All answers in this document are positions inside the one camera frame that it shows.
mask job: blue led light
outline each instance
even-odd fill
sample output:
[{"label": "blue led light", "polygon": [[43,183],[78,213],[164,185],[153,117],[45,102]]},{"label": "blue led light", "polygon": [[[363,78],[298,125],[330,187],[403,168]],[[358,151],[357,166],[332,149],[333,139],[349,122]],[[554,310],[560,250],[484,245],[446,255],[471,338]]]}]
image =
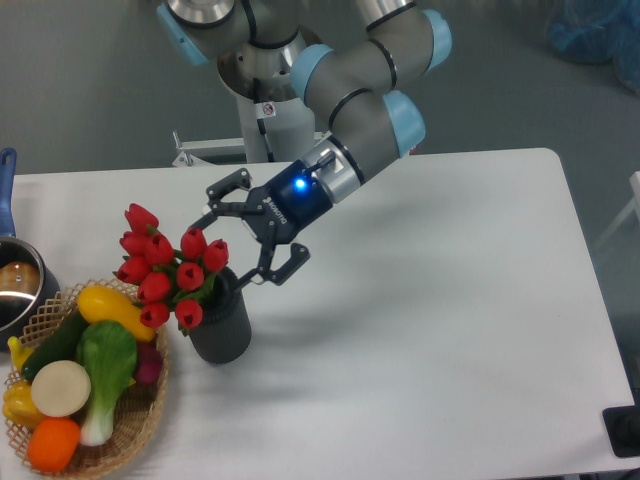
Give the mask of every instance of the blue led light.
[{"label": "blue led light", "polygon": [[309,188],[309,184],[304,178],[296,178],[293,182],[293,186],[298,192],[304,192],[307,188]]}]

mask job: red radish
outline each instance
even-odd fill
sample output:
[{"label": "red radish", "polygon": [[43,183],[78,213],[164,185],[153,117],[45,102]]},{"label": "red radish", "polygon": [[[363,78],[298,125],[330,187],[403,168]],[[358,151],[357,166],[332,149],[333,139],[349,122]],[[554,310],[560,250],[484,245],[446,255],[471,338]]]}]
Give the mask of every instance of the red radish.
[{"label": "red radish", "polygon": [[140,385],[154,383],[162,371],[162,355],[148,343],[138,342],[138,364],[133,379]]}]

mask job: pot handle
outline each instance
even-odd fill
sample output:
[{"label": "pot handle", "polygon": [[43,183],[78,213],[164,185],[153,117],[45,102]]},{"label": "pot handle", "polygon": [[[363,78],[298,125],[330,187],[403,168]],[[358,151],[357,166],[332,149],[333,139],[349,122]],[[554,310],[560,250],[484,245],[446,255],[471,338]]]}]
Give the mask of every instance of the pot handle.
[{"label": "pot handle", "polygon": [[0,236],[15,237],[16,227],[11,214],[13,177],[16,174],[18,154],[13,148],[0,152]]}]

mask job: pot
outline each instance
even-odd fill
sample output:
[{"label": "pot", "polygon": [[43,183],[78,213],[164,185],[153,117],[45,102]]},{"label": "pot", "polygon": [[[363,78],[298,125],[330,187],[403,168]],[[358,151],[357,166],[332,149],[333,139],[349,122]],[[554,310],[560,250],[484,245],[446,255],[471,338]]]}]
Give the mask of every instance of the pot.
[{"label": "pot", "polygon": [[205,303],[202,323],[189,332],[200,357],[213,364],[232,362],[251,342],[251,323],[244,304],[238,277],[228,267],[218,273],[212,302]]},{"label": "pot", "polygon": [[38,251],[16,238],[11,195],[17,158],[13,148],[0,152],[0,351],[60,289]]}]

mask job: tulip bouquet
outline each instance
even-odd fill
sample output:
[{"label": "tulip bouquet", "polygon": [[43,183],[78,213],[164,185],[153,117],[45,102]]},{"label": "tulip bouquet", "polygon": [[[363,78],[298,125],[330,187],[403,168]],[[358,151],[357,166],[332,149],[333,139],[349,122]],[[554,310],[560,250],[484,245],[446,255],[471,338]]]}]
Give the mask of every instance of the tulip bouquet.
[{"label": "tulip bouquet", "polygon": [[175,312],[180,330],[188,335],[202,322],[203,305],[212,301],[216,275],[229,261],[227,244],[207,243],[202,230],[189,228],[176,250],[145,208],[132,203],[124,216],[131,231],[124,233],[120,245],[129,255],[114,273],[138,286],[140,322],[158,328]]}]

